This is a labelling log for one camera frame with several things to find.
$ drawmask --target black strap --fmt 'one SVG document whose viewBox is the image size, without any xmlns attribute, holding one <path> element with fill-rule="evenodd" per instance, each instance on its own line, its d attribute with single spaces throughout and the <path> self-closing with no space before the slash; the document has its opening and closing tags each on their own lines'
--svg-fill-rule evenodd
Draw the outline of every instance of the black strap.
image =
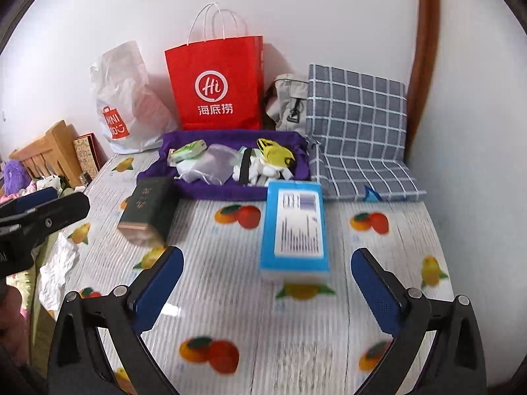
<svg viewBox="0 0 527 395">
<path fill-rule="evenodd" d="M 241 158 L 240 178 L 238 179 L 238 183 L 241 185 L 249 184 L 249 167 L 251 166 L 251 154 L 252 148 L 248 147 L 243 152 L 243 157 Z"/>
<path fill-rule="evenodd" d="M 300 98 L 297 98 L 294 103 L 294 107 L 291 109 L 291 112 L 287 116 L 287 121 L 291 123 L 300 123 L 300 111 L 298 110 L 298 105 L 300 104 Z"/>
</svg>

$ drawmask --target blue plaid cushion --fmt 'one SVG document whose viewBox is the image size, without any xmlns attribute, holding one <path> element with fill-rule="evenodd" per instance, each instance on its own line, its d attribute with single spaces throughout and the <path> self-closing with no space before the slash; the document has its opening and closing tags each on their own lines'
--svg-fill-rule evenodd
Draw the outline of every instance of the blue plaid cushion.
<svg viewBox="0 0 527 395">
<path fill-rule="evenodd" d="M 309 67 L 306 135 L 312 180 L 325 198 L 383 200 L 426 194 L 402 162 L 406 93 L 402 83 L 320 65 Z"/>
</svg>

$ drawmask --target wooden headboard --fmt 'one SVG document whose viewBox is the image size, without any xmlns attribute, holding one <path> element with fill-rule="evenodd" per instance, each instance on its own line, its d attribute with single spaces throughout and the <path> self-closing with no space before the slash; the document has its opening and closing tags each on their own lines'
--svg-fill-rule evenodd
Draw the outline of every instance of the wooden headboard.
<svg viewBox="0 0 527 395">
<path fill-rule="evenodd" d="M 20 150 L 14 150 L 10 159 L 17 159 L 26 167 L 31 178 L 64 175 L 73 188 L 81 186 L 78 178 L 82 174 L 78 164 L 73 133 L 64 120 L 56 123 L 46 134 L 26 145 Z"/>
</svg>

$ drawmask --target yellow object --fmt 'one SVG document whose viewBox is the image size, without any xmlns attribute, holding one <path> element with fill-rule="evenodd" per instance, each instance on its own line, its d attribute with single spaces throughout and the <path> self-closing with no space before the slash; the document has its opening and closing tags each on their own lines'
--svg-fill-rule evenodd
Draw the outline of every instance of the yellow object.
<svg viewBox="0 0 527 395">
<path fill-rule="evenodd" d="M 143 259 L 141 260 L 141 269 L 151 269 L 152 266 L 154 266 L 157 259 L 163 254 L 165 251 L 165 247 L 161 248 L 152 248 L 148 253 L 146 253 L 143 256 Z"/>
<path fill-rule="evenodd" d="M 421 289 L 423 289 L 426 286 L 437 286 L 441 279 L 448 278 L 449 276 L 439 268 L 436 258 L 429 255 L 423 260 L 421 277 L 423 278 Z"/>
<path fill-rule="evenodd" d="M 368 351 L 359 359 L 359 370 L 364 372 L 373 371 L 390 347 L 390 344 L 391 343 L 388 341 L 381 341 L 368 349 Z"/>
<path fill-rule="evenodd" d="M 128 196 L 125 200 L 123 200 L 123 201 L 121 202 L 121 204 L 119 205 L 119 209 L 120 209 L 121 211 L 124 211 L 124 210 L 126 209 L 126 206 L 127 206 L 127 204 L 128 204 L 128 199 L 129 199 L 129 198 L 130 198 L 130 196 Z"/>
<path fill-rule="evenodd" d="M 259 138 L 257 144 L 263 154 L 263 159 L 270 165 L 287 168 L 294 162 L 294 155 L 291 150 L 275 141 Z"/>
<path fill-rule="evenodd" d="M 349 225 L 358 232 L 370 230 L 372 226 L 370 222 L 370 215 L 366 212 L 357 214 L 351 220 L 349 220 Z"/>
<path fill-rule="evenodd" d="M 120 379 L 123 379 L 123 380 L 130 380 L 130 379 L 128 378 L 128 375 L 127 375 L 125 369 L 122 368 L 122 367 L 117 368 L 117 370 L 115 371 L 115 375 L 116 375 L 117 377 L 119 377 Z"/>
<path fill-rule="evenodd" d="M 124 172 L 127 169 L 132 170 L 133 169 L 132 163 L 133 163 L 133 157 L 128 157 L 125 160 L 123 160 L 120 164 L 115 166 L 114 169 L 112 169 L 112 171 Z"/>
<path fill-rule="evenodd" d="M 90 230 L 91 224 L 85 223 L 80 227 L 77 227 L 73 230 L 73 233 L 68 236 L 68 239 L 71 239 L 73 243 L 80 244 L 84 242 L 88 245 L 88 231 Z"/>
<path fill-rule="evenodd" d="M 284 284 L 286 295 L 297 300 L 309 300 L 318 294 L 318 285 Z"/>
</svg>

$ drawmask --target purple cloth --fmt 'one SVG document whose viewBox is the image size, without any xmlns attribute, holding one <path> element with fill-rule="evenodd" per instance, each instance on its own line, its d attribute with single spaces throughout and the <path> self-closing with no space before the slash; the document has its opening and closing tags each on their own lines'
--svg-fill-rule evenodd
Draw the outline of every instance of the purple cloth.
<svg viewBox="0 0 527 395">
<path fill-rule="evenodd" d="M 31 178 L 27 174 L 27 169 L 21 161 L 10 160 L 4 166 L 5 195 L 18 193 L 22 188 L 26 188 Z"/>
<path fill-rule="evenodd" d="M 159 149 L 159 159 L 147 170 L 137 176 L 139 181 L 145 177 L 175 177 L 176 168 L 167 165 L 168 152 L 185 144 L 204 140 L 207 145 L 222 144 L 239 150 L 241 147 L 257 148 L 258 138 L 267 138 L 289 148 L 296 159 L 293 179 L 309 179 L 309 160 L 306 153 L 306 140 L 296 132 L 275 132 L 274 130 L 177 130 L 163 135 L 163 145 Z M 178 193 L 182 198 L 209 200 L 265 200 L 267 187 L 251 187 L 238 184 L 230 178 L 224 185 L 208 185 L 202 180 L 186 183 L 175 180 Z"/>
</svg>

